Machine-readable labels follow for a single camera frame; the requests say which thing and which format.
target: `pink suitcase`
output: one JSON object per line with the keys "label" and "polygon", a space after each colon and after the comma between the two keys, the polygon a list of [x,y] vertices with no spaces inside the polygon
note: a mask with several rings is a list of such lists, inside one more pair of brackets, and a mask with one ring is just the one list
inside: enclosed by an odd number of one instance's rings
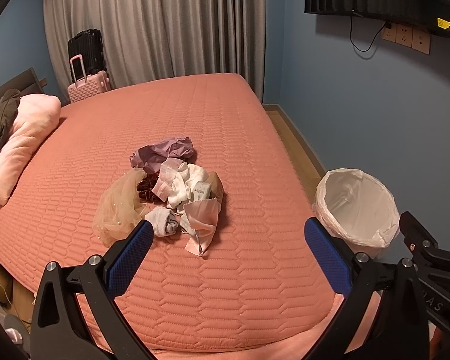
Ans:
{"label": "pink suitcase", "polygon": [[[83,72],[83,78],[78,81],[75,77],[75,71],[73,70],[72,64],[75,59],[80,59],[80,65],[82,66]],[[72,59],[70,59],[70,65],[72,65],[74,83],[68,87],[68,97],[72,103],[98,95],[99,93],[108,92],[110,90],[110,80],[108,79],[107,72],[102,70],[97,74],[90,76],[85,74],[82,54],[72,57]]]}

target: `floor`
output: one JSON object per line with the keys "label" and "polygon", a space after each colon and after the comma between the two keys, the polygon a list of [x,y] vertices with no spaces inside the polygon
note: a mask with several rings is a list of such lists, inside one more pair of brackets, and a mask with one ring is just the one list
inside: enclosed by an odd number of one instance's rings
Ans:
{"label": "floor", "polygon": [[300,179],[303,189],[308,197],[308,201],[313,203],[315,200],[317,185],[322,178],[279,112],[267,111],[267,114],[274,124],[283,145],[285,146],[288,156],[290,157],[290,161],[292,162],[296,174],[298,175],[298,178]]}

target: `gray curtain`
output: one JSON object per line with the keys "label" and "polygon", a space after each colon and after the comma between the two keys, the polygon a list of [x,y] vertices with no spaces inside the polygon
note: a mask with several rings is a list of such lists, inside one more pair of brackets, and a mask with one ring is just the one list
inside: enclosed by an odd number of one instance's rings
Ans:
{"label": "gray curtain", "polygon": [[239,73],[261,99],[265,0],[43,0],[61,90],[71,84],[68,40],[102,31],[112,87],[200,73]]}

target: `pink quilted mattress cover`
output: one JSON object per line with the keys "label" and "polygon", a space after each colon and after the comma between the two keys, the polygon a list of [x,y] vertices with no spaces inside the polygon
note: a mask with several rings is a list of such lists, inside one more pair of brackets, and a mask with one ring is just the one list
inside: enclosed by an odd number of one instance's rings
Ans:
{"label": "pink quilted mattress cover", "polygon": [[335,293],[303,236],[310,205],[262,105],[235,74],[158,80],[64,107],[0,208],[0,263],[36,292],[49,261],[72,266],[103,254],[91,224],[104,190],[135,149],[183,135],[226,196],[203,259],[185,251],[188,235],[155,239],[116,298],[141,340],[152,349],[230,351],[330,318]]}

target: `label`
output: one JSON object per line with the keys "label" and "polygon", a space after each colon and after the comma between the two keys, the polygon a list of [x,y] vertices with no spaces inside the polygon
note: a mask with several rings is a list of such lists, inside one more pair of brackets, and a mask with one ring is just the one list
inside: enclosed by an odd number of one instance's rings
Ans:
{"label": "label", "polygon": [[437,25],[440,28],[443,28],[444,30],[447,30],[450,27],[450,21],[446,21],[445,19],[440,19],[439,17],[437,17]]}
{"label": "label", "polygon": [[423,291],[423,299],[425,299],[425,304],[428,308],[433,309],[435,311],[444,311],[443,310],[443,299],[439,295],[430,296],[426,291]]}
{"label": "label", "polygon": [[210,191],[212,185],[203,181],[197,181],[192,191],[192,202],[198,202],[199,200],[207,200],[210,197]]}

